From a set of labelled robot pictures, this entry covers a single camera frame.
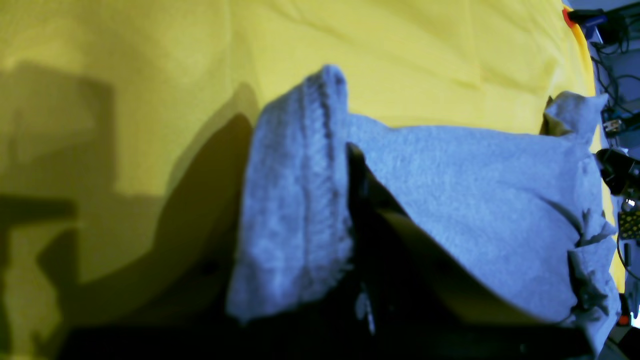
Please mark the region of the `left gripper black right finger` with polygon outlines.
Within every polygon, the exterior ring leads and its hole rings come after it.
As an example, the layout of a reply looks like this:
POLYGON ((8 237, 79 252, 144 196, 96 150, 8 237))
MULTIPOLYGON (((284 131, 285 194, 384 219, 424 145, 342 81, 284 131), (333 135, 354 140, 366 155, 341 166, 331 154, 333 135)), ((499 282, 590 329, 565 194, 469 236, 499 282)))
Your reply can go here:
POLYGON ((535 319, 473 278, 347 146, 354 248, 322 300, 243 328, 252 360, 592 360, 586 332, 535 319))

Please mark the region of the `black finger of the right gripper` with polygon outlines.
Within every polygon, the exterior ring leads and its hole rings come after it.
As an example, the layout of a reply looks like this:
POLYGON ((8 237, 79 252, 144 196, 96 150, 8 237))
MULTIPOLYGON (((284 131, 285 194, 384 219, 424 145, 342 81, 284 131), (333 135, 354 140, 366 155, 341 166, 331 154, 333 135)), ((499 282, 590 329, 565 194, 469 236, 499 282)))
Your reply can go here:
POLYGON ((617 149, 595 153, 599 172, 610 193, 617 197, 640 196, 640 162, 617 149))

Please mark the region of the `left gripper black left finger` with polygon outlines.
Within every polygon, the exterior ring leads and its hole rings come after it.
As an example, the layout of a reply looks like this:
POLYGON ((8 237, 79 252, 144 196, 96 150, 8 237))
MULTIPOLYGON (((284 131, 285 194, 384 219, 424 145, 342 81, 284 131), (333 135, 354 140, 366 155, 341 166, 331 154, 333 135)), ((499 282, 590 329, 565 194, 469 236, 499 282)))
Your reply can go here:
POLYGON ((202 337, 222 321, 237 243, 243 173, 253 125, 231 112, 202 139, 158 214, 151 250, 76 285, 76 324, 60 360, 199 358, 202 337))

